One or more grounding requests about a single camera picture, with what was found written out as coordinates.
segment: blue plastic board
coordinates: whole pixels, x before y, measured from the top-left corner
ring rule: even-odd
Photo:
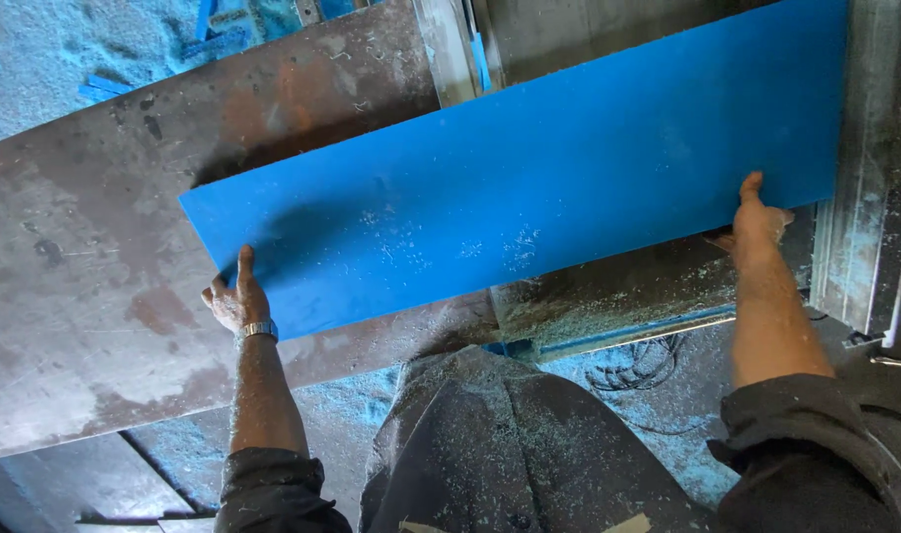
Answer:
[[[828,198],[847,0],[784,0],[181,196],[284,339]]]

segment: hand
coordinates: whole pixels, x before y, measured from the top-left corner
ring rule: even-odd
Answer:
[[[791,211],[768,208],[759,200],[763,173],[753,172],[741,185],[741,206],[734,216],[733,233],[718,237],[715,244],[734,258],[737,268],[745,267],[762,252],[776,249],[786,226],[793,220]]]
[[[254,249],[250,245],[240,248],[236,288],[227,288],[218,274],[200,297],[214,311],[214,317],[233,333],[247,324],[269,321],[269,302],[254,278]]]

